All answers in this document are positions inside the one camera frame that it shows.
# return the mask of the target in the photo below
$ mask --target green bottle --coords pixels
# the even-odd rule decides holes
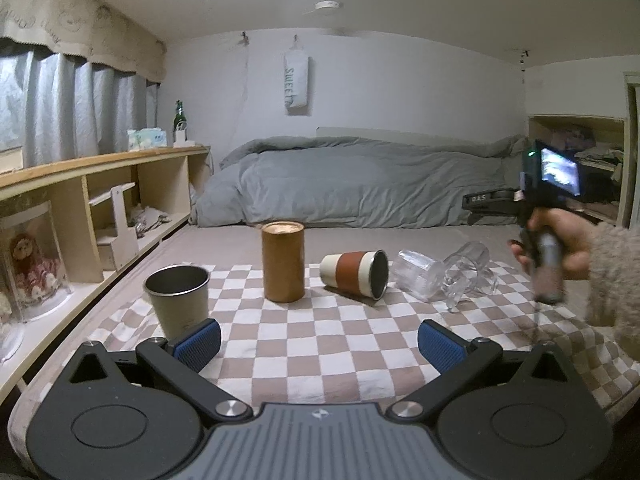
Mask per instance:
[[[182,101],[175,102],[174,142],[187,140],[187,117],[184,116]]]

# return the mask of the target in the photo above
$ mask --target headboard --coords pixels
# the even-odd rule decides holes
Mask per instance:
[[[391,130],[371,130],[369,128],[337,128],[320,126],[316,130],[316,137],[364,137],[372,140],[386,140],[386,142],[400,142],[414,146],[452,146],[456,144],[476,144],[470,140],[451,139],[427,134],[394,132]]]

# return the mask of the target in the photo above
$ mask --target checkered cloth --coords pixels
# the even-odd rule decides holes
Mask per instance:
[[[322,286],[318,265],[305,269],[303,299],[274,304],[264,299],[260,269],[204,267],[211,274],[209,312],[222,327],[223,343],[201,375],[254,408],[360,400],[386,407],[438,375],[417,349],[424,319],[467,340],[487,336],[504,349],[529,349],[535,330],[529,279],[500,262],[492,262],[497,293],[465,296],[455,313],[443,301],[417,301],[393,283],[375,303],[345,298]],[[603,409],[640,383],[640,364],[612,340],[566,308],[540,309],[538,340],[560,345]],[[117,351],[161,335],[143,296],[103,320],[89,339]]]

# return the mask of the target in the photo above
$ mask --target sweater sleeve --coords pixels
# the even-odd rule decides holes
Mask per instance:
[[[640,235],[603,222],[590,254],[586,321],[613,326],[617,343],[640,360]]]

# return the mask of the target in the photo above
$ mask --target gray blanket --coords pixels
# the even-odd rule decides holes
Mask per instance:
[[[359,137],[254,140],[220,163],[192,216],[200,227],[282,219],[307,226],[460,225],[468,218],[463,195],[505,187],[503,159],[523,147],[519,136],[436,147]]]

